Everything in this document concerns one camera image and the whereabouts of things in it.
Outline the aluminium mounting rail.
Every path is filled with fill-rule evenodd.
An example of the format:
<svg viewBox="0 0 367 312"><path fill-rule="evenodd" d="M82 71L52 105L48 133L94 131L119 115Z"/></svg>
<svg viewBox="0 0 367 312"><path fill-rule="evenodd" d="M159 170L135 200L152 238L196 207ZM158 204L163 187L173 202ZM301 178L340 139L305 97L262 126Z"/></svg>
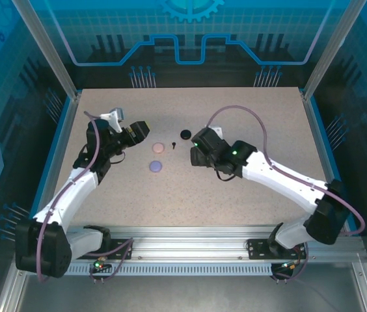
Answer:
<svg viewBox="0 0 367 312"><path fill-rule="evenodd" d="M246 263L249 239L266 239L274 226L114 226L115 239L133 238L132 262ZM309 262L357 263L367 260L360 237L339 237L333 245L308 243Z"/></svg>

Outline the aluminium frame post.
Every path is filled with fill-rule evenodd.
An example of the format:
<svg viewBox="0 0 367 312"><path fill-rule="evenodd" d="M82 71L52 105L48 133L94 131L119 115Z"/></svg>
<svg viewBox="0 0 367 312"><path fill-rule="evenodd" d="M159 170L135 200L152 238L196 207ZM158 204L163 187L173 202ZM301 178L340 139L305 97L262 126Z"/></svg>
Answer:
<svg viewBox="0 0 367 312"><path fill-rule="evenodd" d="M336 26L336 29L333 32L333 35L328 41L321 58L318 60L303 89L304 101L310 101L310 98L313 96L318 85L321 83L323 76L329 69L329 66L344 43L366 2L367 0L350 0L340 21L338 22L338 25Z"/></svg>
<svg viewBox="0 0 367 312"><path fill-rule="evenodd" d="M29 0L11 0L16 7L23 22L27 26L30 34L34 38L43 56L50 65L53 73L60 82L66 95L71 100L77 99L77 88L69 76L55 46L53 45L49 35L47 34L40 18L34 10Z"/></svg>

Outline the aluminium table side rail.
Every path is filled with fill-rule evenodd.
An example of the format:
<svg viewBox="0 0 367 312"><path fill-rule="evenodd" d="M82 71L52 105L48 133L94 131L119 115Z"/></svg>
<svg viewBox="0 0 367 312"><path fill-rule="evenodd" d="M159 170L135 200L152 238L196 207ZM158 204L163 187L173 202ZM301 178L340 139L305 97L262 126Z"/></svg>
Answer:
<svg viewBox="0 0 367 312"><path fill-rule="evenodd" d="M32 219L53 198L66 152L81 94L76 99L66 98L61 117L51 143L46 163L29 214Z"/></svg>
<svg viewBox="0 0 367 312"><path fill-rule="evenodd" d="M340 173L314 96L310 99L304 99L303 106L314 137L324 176L327 181L333 179L340 181Z"/></svg>

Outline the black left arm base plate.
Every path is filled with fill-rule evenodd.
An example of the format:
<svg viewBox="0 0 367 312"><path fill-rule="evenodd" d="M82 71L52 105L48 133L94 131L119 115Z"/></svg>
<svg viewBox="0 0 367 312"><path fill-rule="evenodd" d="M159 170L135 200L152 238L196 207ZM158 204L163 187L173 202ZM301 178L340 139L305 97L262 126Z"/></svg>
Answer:
<svg viewBox="0 0 367 312"><path fill-rule="evenodd" d="M111 239L110 242L104 242L99 250L86 253L79 259L106 257L109 260L121 260L125 257L126 260L129 260L131 259L133 243L133 239Z"/></svg>

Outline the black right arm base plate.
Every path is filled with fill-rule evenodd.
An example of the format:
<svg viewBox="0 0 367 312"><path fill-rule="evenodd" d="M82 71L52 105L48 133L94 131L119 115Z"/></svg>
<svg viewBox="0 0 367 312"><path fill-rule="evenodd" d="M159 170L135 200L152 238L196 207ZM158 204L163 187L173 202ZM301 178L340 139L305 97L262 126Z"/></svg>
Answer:
<svg viewBox="0 0 367 312"><path fill-rule="evenodd" d="M245 244L250 260L305 259L305 246L285 249L278 244L269 244L267 239L248 239Z"/></svg>

